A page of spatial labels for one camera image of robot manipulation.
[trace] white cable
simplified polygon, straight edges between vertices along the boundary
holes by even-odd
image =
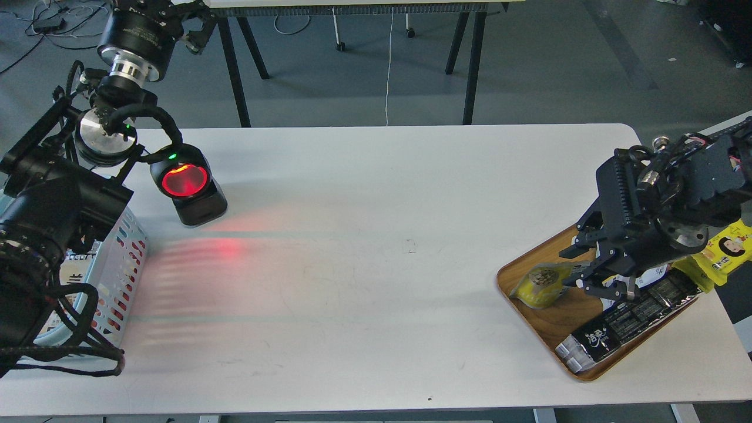
[[[389,77],[392,74],[392,32],[394,32],[394,8],[392,8],[392,24],[389,27],[389,67],[387,68],[387,97],[384,99],[384,114],[389,126]]]
[[[279,26],[277,26],[277,23],[279,22],[280,17],[276,16],[276,17],[274,17],[274,30],[277,31],[277,32],[279,32],[282,35],[295,35],[295,34],[301,32],[303,29],[308,28],[308,25],[311,23],[311,15],[308,15],[306,17],[308,18],[308,20],[305,21],[305,25],[301,29],[297,29],[297,30],[292,31],[292,32],[285,32],[285,31],[282,31],[279,28]]]

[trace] yellow packaging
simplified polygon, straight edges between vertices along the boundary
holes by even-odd
[[[713,283],[724,285],[731,271],[752,258],[751,236],[752,228],[737,221],[711,238],[705,249],[691,258]]]
[[[531,309],[545,309],[564,294],[562,280],[580,272],[585,265],[587,262],[538,264],[522,277],[509,297],[519,299]]]
[[[675,267],[689,276],[702,292],[708,293],[715,289],[715,281],[700,268],[699,264],[691,256],[675,261],[671,267]]]

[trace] black cable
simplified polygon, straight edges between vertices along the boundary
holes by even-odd
[[[73,163],[78,164],[78,152],[76,151],[76,146],[73,140],[73,131],[77,127],[76,121],[68,118],[68,122],[66,125],[71,125],[72,128],[70,128],[69,131],[66,131],[68,128],[65,126],[62,128],[61,135],[65,136],[65,141],[63,141],[63,145],[65,146],[65,158],[72,161]]]
[[[171,144],[165,148],[158,150],[156,153],[141,156],[138,161],[143,163],[156,163],[160,160],[164,160],[174,152],[175,148],[180,147],[183,144],[183,134],[175,124],[175,120],[170,116],[165,109],[155,105],[144,104],[132,104],[124,105],[114,111],[105,123],[105,130],[108,133],[116,132],[120,130],[123,125],[123,121],[129,117],[151,117],[162,127],[165,134],[170,138]]]
[[[686,162],[693,154],[705,149],[705,146],[709,145],[705,138],[700,139],[702,139],[706,144],[698,141],[694,141],[693,144],[685,144],[686,140],[690,139],[690,136],[699,138],[697,135],[700,134],[686,134],[679,139],[678,143],[683,145],[684,147],[678,151],[675,151],[670,161],[666,164],[666,171],[676,169],[681,163]]]
[[[703,141],[704,141],[704,142],[705,142],[706,144],[713,144],[713,143],[715,142],[715,140],[713,140],[713,139],[711,139],[710,137],[708,137],[708,136],[706,136],[706,135],[704,135],[704,134],[701,134],[701,133],[699,133],[699,132],[690,132],[690,133],[686,134],[685,136],[686,136],[687,138],[700,138],[700,139],[701,139],[701,140],[703,140]]]
[[[633,145],[627,152],[633,163],[640,163],[642,160],[650,160],[653,157],[653,153],[642,145]]]
[[[117,376],[125,366],[125,355],[123,350],[115,347],[103,335],[91,327],[93,318],[92,310],[96,310],[97,291],[89,284],[72,284],[59,285],[59,276],[49,280],[52,287],[45,297],[54,297],[56,300],[55,311],[61,318],[61,321],[71,331],[71,336],[62,344],[55,346],[26,345],[18,347],[0,348],[0,358],[17,358],[27,356],[37,361],[55,361],[67,355],[91,355],[94,357],[107,358],[116,361],[117,365],[112,370],[99,371],[82,371],[68,369],[60,366],[44,366],[35,364],[18,364],[18,363],[0,363],[3,369],[45,369],[56,370],[65,373],[85,376]],[[65,298],[67,294],[83,293],[86,295],[86,304],[82,313],[78,313]],[[70,318],[61,310],[61,305],[71,317],[76,319],[76,324],[70,321]],[[81,346],[82,342],[90,344],[90,347]]]
[[[32,53],[32,51],[34,51],[34,49],[36,49],[37,47],[39,47],[39,44],[42,44],[43,40],[44,40],[44,38],[39,38],[39,41],[37,41],[37,44],[34,44],[34,47],[32,47],[29,51],[27,51],[26,53],[24,53],[23,56],[19,57],[18,60],[16,60],[15,62],[11,63],[7,68],[1,70],[0,71],[0,75],[3,75],[5,72],[10,71],[11,68],[13,68],[15,65],[18,64],[18,62],[20,62],[21,60],[24,60],[29,54]]]
[[[55,3],[55,6],[57,6],[57,11],[58,12],[62,12],[62,5],[57,0],[52,0],[50,2],[50,6],[48,6],[48,8],[52,7],[52,3]]]
[[[105,3],[96,5],[96,8],[92,9],[92,12],[89,14],[89,16],[84,17],[83,20],[81,20],[79,23],[77,23],[73,27],[66,29],[65,31],[62,31],[62,32],[51,32],[51,33],[36,32],[36,30],[34,29],[34,25],[40,20],[52,19],[54,17],[62,15],[63,11],[69,12],[72,9],[63,9],[60,5],[56,3],[56,6],[58,7],[58,11],[51,17],[45,17],[44,19],[42,19],[42,15],[44,14],[44,12],[50,9],[51,4],[50,6],[43,9],[41,12],[39,12],[39,15],[37,15],[37,6],[38,4],[34,6],[34,10],[32,11],[32,18],[29,20],[31,23],[26,27],[26,29],[24,29],[24,34],[26,34],[29,37],[41,35],[42,38],[46,38],[55,47],[62,48],[64,50],[88,50],[88,49],[97,47],[95,45],[87,46],[87,47],[67,47],[67,46],[56,43],[55,41],[52,40],[52,38],[55,38],[55,37],[60,37],[60,38],[96,37],[96,36],[101,35],[102,34],[101,32],[98,34],[88,34],[88,35],[73,35],[73,32],[79,29],[80,27],[82,27],[84,24],[88,23],[94,16],[96,16],[99,13],[100,10],[107,10],[107,8],[105,7]]]

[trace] snack package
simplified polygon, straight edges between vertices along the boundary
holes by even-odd
[[[642,289],[636,302],[618,303],[580,326],[556,347],[556,355],[573,373],[591,369],[693,302],[700,292],[688,275],[671,269]]]
[[[724,285],[731,271],[752,259],[751,236],[752,228],[737,221],[711,238],[692,260],[716,285]]]
[[[635,286],[637,286],[637,288],[645,288],[646,286],[652,284],[653,282],[661,279],[664,275],[666,275],[666,272],[668,271],[669,271],[668,264],[663,264],[661,266],[645,270],[642,273],[642,275],[640,275],[640,277],[635,280]],[[614,283],[614,281],[627,282],[629,281],[629,278],[627,278],[626,276],[622,276],[622,275],[614,275],[604,280],[603,285],[610,287]],[[611,308],[616,303],[616,301],[601,298],[601,303],[603,303],[603,310],[605,311]]]
[[[685,275],[689,276],[702,292],[708,293],[715,289],[715,282],[691,256],[671,263],[671,267],[679,269],[684,272]]]
[[[564,294],[569,287],[562,281],[579,273],[588,262],[540,263],[533,267],[509,293],[531,309],[545,309]]]

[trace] desk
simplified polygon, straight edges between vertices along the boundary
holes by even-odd
[[[219,21],[219,32],[222,38],[222,47],[227,62],[227,71],[232,84],[232,93],[235,97],[235,105],[238,109],[238,117],[242,127],[250,127],[250,118],[245,102],[245,93],[240,78],[238,61],[235,57],[235,47],[232,41],[228,17],[236,17],[243,37],[246,41],[259,76],[269,79],[266,66],[259,52],[256,39],[250,29],[247,17],[249,16],[284,16],[284,15],[339,15],[339,14],[418,14],[418,13],[459,13],[457,25],[449,51],[449,58],[444,72],[451,75],[459,53],[459,46],[465,34],[470,12],[475,12],[473,26],[472,45],[468,68],[468,83],[465,89],[465,109],[462,115],[462,124],[472,123],[473,110],[475,109],[475,92],[478,88],[478,71],[481,66],[481,48],[486,25],[486,15],[489,3],[502,3],[506,10],[509,1],[486,0],[485,2],[473,2],[471,0],[438,0],[434,2],[411,1],[411,0],[386,0],[374,3],[373,0],[341,0],[332,4],[332,0],[211,0],[207,2],[214,13],[223,19]],[[337,47],[344,45],[337,37]]]
[[[186,129],[227,214],[182,227],[145,165],[152,246],[121,376],[12,371],[0,415],[230,414],[684,403],[752,396],[703,295],[602,378],[577,382],[497,291],[575,222],[627,126]],[[156,130],[139,132],[166,143]]]

